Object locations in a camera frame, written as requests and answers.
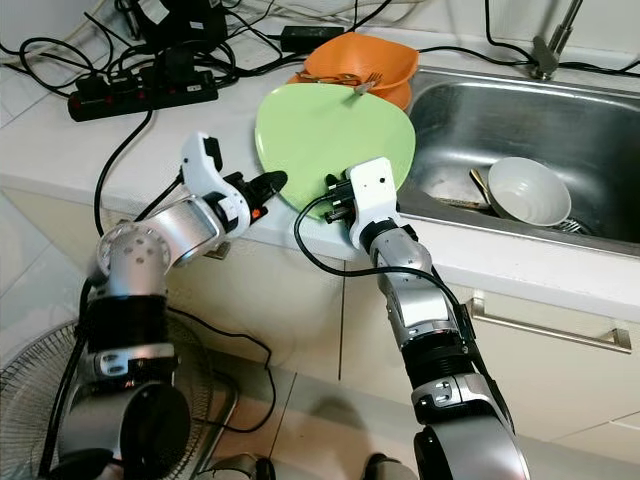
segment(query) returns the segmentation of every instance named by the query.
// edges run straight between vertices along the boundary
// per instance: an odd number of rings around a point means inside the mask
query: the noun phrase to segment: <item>cabinet handle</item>
[[[532,323],[486,315],[484,312],[483,298],[473,297],[469,302],[467,302],[467,307],[472,321],[477,320],[479,322],[491,323],[493,325],[500,325],[502,327],[513,328],[523,332],[535,333],[536,335],[544,335],[545,337],[565,340],[567,342],[579,343],[581,345],[602,348],[604,350],[611,350],[613,352],[624,353],[626,355],[630,355],[633,351],[631,348],[629,331],[622,328],[614,328],[604,335],[604,338],[593,338],[577,333],[556,330],[555,328],[541,327]]]

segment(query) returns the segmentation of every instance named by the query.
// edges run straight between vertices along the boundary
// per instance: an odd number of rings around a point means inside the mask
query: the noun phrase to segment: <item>orange bowl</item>
[[[369,35],[345,33],[313,51],[304,67],[319,77],[354,73],[362,81],[381,73],[382,81],[370,91],[397,87],[407,82],[418,69],[417,50]]]
[[[311,80],[305,80],[300,78],[298,75],[294,75],[291,77],[287,84],[289,83],[313,83]],[[395,87],[385,88],[384,90],[378,90],[377,92],[371,92],[373,95],[380,97],[387,102],[393,103],[396,107],[401,110],[405,110],[409,104],[411,103],[411,85],[409,82],[401,83],[400,85],[396,85]]]

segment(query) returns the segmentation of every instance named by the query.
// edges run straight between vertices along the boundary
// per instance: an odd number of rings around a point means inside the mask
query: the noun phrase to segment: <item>wall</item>
[[[264,10],[267,0],[245,0]],[[549,38],[562,20],[571,0],[491,0],[492,33],[496,38],[530,42],[534,35],[543,33]],[[304,5],[314,10],[330,11],[336,7],[353,5],[354,0],[277,0],[276,3]],[[361,4],[369,3],[360,0]],[[362,7],[369,12],[374,7]],[[380,14],[376,22],[388,23],[398,19],[411,8],[391,5]],[[637,22],[640,2],[637,0],[586,0],[574,23],[575,30],[569,45],[638,53],[640,35]],[[483,0],[424,0],[396,27],[426,30],[455,35],[484,36]]]
[[[98,0],[0,0],[2,44],[17,50],[29,37],[61,38]]]

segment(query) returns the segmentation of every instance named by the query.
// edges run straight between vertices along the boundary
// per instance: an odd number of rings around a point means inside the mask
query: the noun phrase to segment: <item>white bowl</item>
[[[557,225],[571,212],[566,185],[547,167],[522,157],[507,157],[489,170],[489,193],[494,208],[541,227]]]

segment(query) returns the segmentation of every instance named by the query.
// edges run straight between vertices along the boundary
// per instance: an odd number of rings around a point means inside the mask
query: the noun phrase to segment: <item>black cable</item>
[[[142,65],[146,65],[147,63],[153,63],[153,59],[152,58],[147,58],[145,60],[140,60],[139,62],[136,62],[136,63],[133,63],[133,64],[129,65],[127,67],[127,70],[129,70],[129,71],[135,70],[136,68],[139,68]]]
[[[271,0],[271,1],[269,2],[269,5],[267,5],[267,9],[265,10],[264,14],[262,14],[262,16],[261,16],[260,18],[258,18],[257,20],[254,20],[254,21],[253,21],[253,22],[251,22],[251,23],[248,23],[248,22],[247,22],[246,20],[244,20],[242,17],[240,17],[239,15],[235,14],[235,12],[233,12],[233,13],[232,13],[232,12],[227,8],[227,13],[229,13],[229,14],[233,14],[233,16],[234,16],[234,17],[236,17],[238,20],[240,20],[240,22],[245,26],[245,27],[244,27],[244,30],[243,30],[243,27],[238,27],[238,28],[236,28],[236,29],[231,33],[231,35],[229,35],[229,36],[227,37],[227,40],[229,40],[229,39],[231,39],[231,38],[233,38],[233,37],[235,37],[235,36],[237,36],[237,35],[240,35],[241,33],[246,32],[247,30],[249,30],[249,29],[251,28],[251,26],[255,25],[255,24],[256,24],[256,23],[258,23],[258,22],[261,22],[262,20],[264,20],[264,19],[267,17],[267,15],[269,15],[269,12],[271,11],[271,7],[273,7],[274,2],[275,2],[275,0]]]
[[[271,40],[269,40],[269,38],[262,33],[260,30],[258,30],[257,28],[254,28],[253,25],[255,23],[258,23],[258,21],[255,21],[253,23],[247,23],[247,21],[242,18],[240,15],[238,15],[236,12],[232,12],[232,11],[227,11],[227,13],[235,18],[237,18],[238,20],[240,20],[240,22],[242,22],[243,25],[245,25],[245,30],[243,30],[243,32],[246,32],[247,30],[249,30],[251,33],[253,33],[255,36],[257,36],[258,38],[260,38],[261,40],[263,40],[267,45],[269,45],[277,54],[278,54],[278,60],[282,59],[282,50],[280,50],[276,44],[274,44]],[[239,33],[236,34],[231,34],[229,38],[234,37],[235,35],[239,35]]]
[[[227,43],[222,42],[217,48],[227,56],[229,61],[228,63],[215,58],[207,51],[196,51],[194,54],[197,57],[195,62],[197,66],[215,68],[222,70],[225,73],[221,77],[214,77],[216,80],[216,87],[220,89],[236,83],[238,81],[238,75],[236,74],[236,56],[231,47]]]
[[[5,47],[2,43],[0,43],[0,50],[3,51],[4,53],[6,53],[7,55],[13,55],[13,56],[19,56],[20,52],[18,50],[10,50],[7,47]],[[64,58],[64,57],[60,57],[58,55],[54,55],[52,53],[48,53],[48,52],[42,52],[38,54],[41,57],[47,57],[47,58],[51,58],[52,60],[57,60],[59,62],[62,63],[67,63],[69,65],[73,65],[74,67],[78,67],[78,68],[87,68],[86,65],[82,64],[82,63],[78,63],[75,62],[69,58]],[[13,68],[15,70],[15,67],[10,64],[10,63],[4,63],[2,64],[5,67],[9,67],[9,68]]]
[[[129,134],[129,136],[114,150],[111,154],[107,162],[102,167],[102,171],[100,172],[100,176],[98,177],[98,182],[96,183],[95,192],[93,195],[93,221],[96,225],[96,230],[100,236],[104,235],[104,229],[102,228],[102,220],[100,219],[100,201],[102,198],[102,188],[104,187],[104,182],[107,179],[107,175],[109,174],[109,170],[118,159],[122,151],[127,148],[127,146],[138,136],[138,134],[146,127],[151,121],[151,117],[153,116],[153,108],[150,108],[144,116],[144,119],[140,124],[135,128],[133,132]]]
[[[102,68],[99,69],[100,72],[106,72],[107,68],[109,67],[109,65],[111,65],[111,62],[113,61],[113,54],[115,52],[115,49],[113,47],[113,41],[111,40],[111,35],[109,35],[110,30],[104,25],[102,25],[100,22],[98,22],[91,15],[89,15],[87,12],[84,12],[84,16],[87,17],[87,19],[90,22],[93,22],[100,29],[100,31],[103,33],[103,35],[107,39],[107,44],[109,45],[109,56],[107,58],[107,62],[103,65]]]
[[[489,0],[484,0],[484,34],[487,38],[487,42],[495,47],[504,47],[514,50],[521,54],[524,58],[526,58],[531,64],[537,65],[538,62],[535,58],[533,58],[529,53],[525,52],[522,48],[511,45],[510,43],[505,42],[496,42],[491,36],[491,13],[489,10]]]
[[[473,55],[475,57],[481,58],[487,62],[493,63],[495,65],[504,65],[504,66],[516,66],[516,65],[531,65],[531,62],[528,60],[496,60],[495,58],[488,57],[483,55],[482,53],[476,52],[474,50],[470,50],[468,48],[463,47],[454,47],[449,45],[443,45],[440,47],[430,47],[430,48],[421,48],[418,50],[420,53],[428,53],[428,52],[436,52],[438,50],[452,50],[454,52],[462,52],[469,55]]]
[[[387,6],[391,3],[391,0],[385,0],[384,2],[382,2],[378,8],[376,8],[373,12],[371,12],[369,15],[365,16],[362,20],[358,21],[358,22],[354,22],[353,25],[351,26],[351,28],[349,30],[347,30],[347,32],[355,32],[357,28],[361,27],[362,25],[364,25],[365,23],[367,23],[369,20],[371,20],[373,17],[375,17],[376,15],[378,15],[382,10],[384,10],[385,8],[387,8]]]
[[[273,414],[273,411],[276,408],[276,401],[277,401],[277,391],[276,391],[276,384],[275,381],[273,380],[273,374],[271,373],[271,368],[269,367],[270,363],[271,363],[271,349],[264,344],[262,341],[253,338],[250,335],[247,335],[246,333],[231,333],[231,332],[226,332],[224,330],[220,330],[219,328],[214,327],[213,325],[209,325],[207,322],[205,322],[204,320],[196,317],[195,315],[192,315],[191,313],[185,312],[183,310],[177,309],[175,307],[167,307],[167,309],[171,312],[177,313],[179,315],[182,315],[190,320],[193,320],[194,322],[200,324],[201,326],[203,326],[204,328],[218,334],[218,335],[222,335],[224,337],[229,337],[229,338],[244,338],[245,340],[248,340],[249,342],[253,343],[254,345],[257,345],[258,347],[260,347],[262,350],[264,350],[267,354],[267,359],[264,362],[264,369],[267,371],[267,375],[269,376],[269,383],[271,384],[271,391],[272,391],[272,398],[271,398],[271,405],[269,406],[269,409],[267,410],[267,413],[265,414],[265,416],[262,418],[262,420],[260,420],[258,423],[256,423],[254,426],[249,427],[249,428],[237,428],[237,427],[232,427],[230,425],[226,425],[224,423],[217,423],[217,422],[212,422],[212,425],[216,425],[222,428],[225,428],[227,430],[230,430],[232,432],[235,433],[252,433],[255,432],[256,430],[260,429],[265,423],[267,423],[269,421],[269,418],[271,418],[271,415]]]
[[[242,0],[238,0],[238,1],[237,1],[236,3],[234,3],[233,5],[229,5],[229,6],[224,5],[224,8],[227,8],[227,9],[236,8],[236,7],[239,7],[241,3],[242,3]]]
[[[118,60],[113,62],[111,65],[109,65],[107,74],[111,75],[113,68],[116,66],[118,67],[119,72],[122,72],[123,70],[125,70],[124,61],[131,57],[135,57],[136,55],[152,55],[151,53],[147,53],[144,50],[145,50],[144,45],[134,45],[132,47],[127,48],[124,52],[122,52]]]
[[[122,3],[122,0],[115,0],[114,7],[115,7],[116,11],[118,11],[120,13],[133,12],[133,8],[125,7],[124,4]]]
[[[6,63],[6,64],[4,64],[2,66],[11,69],[14,72],[19,72],[19,73],[22,73],[24,75],[29,75],[29,72],[27,72],[26,70],[23,70],[20,67],[16,67],[15,65],[11,65],[10,63]]]
[[[165,198],[167,198],[171,194],[171,192],[173,192],[181,183],[182,183],[182,173],[179,173],[176,176],[175,180],[171,182],[171,184],[166,189],[164,189],[164,191],[160,195],[158,195],[155,200],[153,200],[149,205],[147,205],[145,209],[142,210],[142,212],[140,212],[140,214],[135,218],[134,222],[139,222],[140,220],[144,220],[145,218],[147,218],[147,216],[153,210],[155,210],[155,208],[158,205],[160,205],[160,203],[162,203],[162,201]]]
[[[42,450],[42,456],[40,459],[40,466],[38,468],[38,477],[47,478],[51,471],[51,463],[53,461],[53,454],[56,448],[56,440],[58,437],[58,428],[60,427],[60,421],[62,420],[62,413],[64,410],[64,404],[66,402],[69,389],[73,376],[75,374],[78,362],[82,356],[84,346],[88,339],[88,325],[86,319],[87,305],[89,292],[91,291],[91,284],[89,280],[85,280],[80,293],[80,305],[78,312],[78,327],[76,328],[76,344],[73,347],[71,356],[67,361],[67,365],[62,374],[56,397],[53,401],[51,408],[51,415],[49,417],[49,424],[47,426],[47,434],[45,437],[44,448]]]
[[[601,73],[603,75],[618,75],[623,77],[632,77],[632,78],[640,78],[640,73],[630,72],[632,68],[640,65],[640,60],[636,60],[631,62],[626,67],[614,69],[614,68],[604,68],[598,67],[596,65],[591,65],[590,63],[584,62],[560,62],[558,65],[560,68],[567,68],[570,70],[580,70],[583,72],[592,72],[592,73]]]
[[[358,28],[358,0],[354,0],[353,3],[353,31]]]
[[[22,63],[22,67],[24,68],[24,70],[27,72],[27,74],[33,78],[39,85],[41,85],[42,87],[44,87],[45,89],[49,90],[50,92],[53,92],[59,96],[68,98],[69,94],[62,92],[60,90],[60,88],[62,88],[65,85],[51,85],[47,82],[45,82],[44,80],[42,80],[40,77],[38,77],[38,75],[35,73],[35,71],[31,68],[31,66],[29,65],[29,62],[27,62],[27,47],[29,45],[31,45],[32,43],[39,43],[39,42],[45,42],[45,43],[53,43],[55,45],[67,48],[69,50],[71,50],[73,53],[75,53],[76,55],[78,55],[78,57],[80,57],[86,64],[86,68],[91,72],[91,73],[95,73],[96,69],[93,66],[93,63],[91,62],[91,60],[89,60],[89,58],[82,52],[80,51],[78,48],[74,47],[73,45],[70,45],[68,43],[62,42],[60,40],[57,40],[55,38],[49,38],[49,37],[33,37],[33,38],[29,38],[27,40],[25,40],[24,42],[22,42],[22,44],[20,45],[20,49],[18,51],[18,56],[20,57],[20,62]]]
[[[114,38],[117,38],[118,40],[120,40],[122,43],[124,43],[127,47],[133,47],[133,44],[131,44],[131,42],[128,42],[127,40],[125,40],[124,38],[122,38],[120,35],[118,35],[116,32],[114,32],[113,30],[111,30],[109,27],[107,27],[104,23],[99,22],[98,20],[96,20],[94,17],[92,17],[91,15],[89,15],[87,12],[84,12],[84,16],[87,17],[89,20],[91,20],[100,30],[102,30],[103,32],[105,32],[105,35],[111,35]]]
[[[313,263],[316,267],[320,268],[321,270],[327,273],[336,275],[338,277],[346,277],[346,278],[366,277],[370,275],[380,275],[383,273],[404,273],[407,275],[415,275],[419,278],[427,280],[428,282],[432,283],[433,285],[438,287],[440,290],[442,290],[442,293],[444,293],[444,295],[447,297],[447,300],[451,304],[452,308],[456,310],[462,309],[462,306],[458,302],[458,299],[456,298],[455,294],[449,289],[449,287],[447,287],[447,285],[442,280],[440,280],[438,277],[430,273],[423,272],[422,270],[417,270],[415,268],[408,268],[408,267],[396,267],[396,266],[391,267],[390,266],[390,267],[366,268],[364,270],[345,271],[345,270],[338,270],[337,268],[333,268],[323,263],[318,258],[316,258],[313,255],[313,253],[311,253],[311,251],[307,248],[307,246],[304,244],[302,240],[302,236],[300,235],[300,225],[302,224],[302,220],[304,219],[304,217],[311,211],[311,209],[313,209],[316,205],[319,205],[322,202],[330,201],[331,198],[332,198],[331,194],[326,194],[316,198],[315,200],[312,200],[306,207],[302,209],[302,211],[296,217],[295,222],[293,223],[293,237],[295,238],[295,241],[298,244],[300,251],[304,254],[305,257],[307,257],[307,259],[309,259],[309,261],[311,261],[311,263]],[[459,320],[461,320],[461,323],[462,323],[462,325],[459,325],[459,326],[460,326],[460,333],[463,336],[464,340],[468,342],[473,342],[473,338],[471,336],[472,330],[470,325],[466,324],[466,320],[464,318]]]
[[[237,15],[235,14],[235,12],[231,12],[227,10],[227,13],[229,15]],[[244,20],[242,17],[240,17],[239,15],[236,16],[236,18],[238,18],[238,20],[240,20],[240,22],[242,22],[245,26],[247,26],[247,30],[252,31],[253,33],[256,34],[256,36],[258,36],[258,38],[260,38],[261,40],[265,41],[265,43],[268,42],[268,45],[276,52],[278,52],[278,59],[273,60],[271,62],[265,63],[264,65],[260,65],[259,67],[255,67],[252,69],[244,69],[244,68],[240,68],[237,66],[232,66],[230,63],[224,62],[223,60],[219,60],[216,59],[216,64],[218,66],[225,66],[227,68],[232,68],[235,75],[239,78],[247,78],[247,77],[257,77],[260,75],[264,75],[265,73],[269,73],[277,68],[280,68],[284,65],[290,64],[290,63],[298,63],[298,62],[302,62],[304,60],[304,58],[306,58],[306,55],[304,54],[300,54],[300,53],[291,53],[289,55],[283,56],[282,55],[282,51],[273,44],[273,42],[270,42],[267,35],[265,35],[264,33],[260,32],[259,30],[257,30],[256,28],[254,28],[253,26],[249,25],[246,20]]]

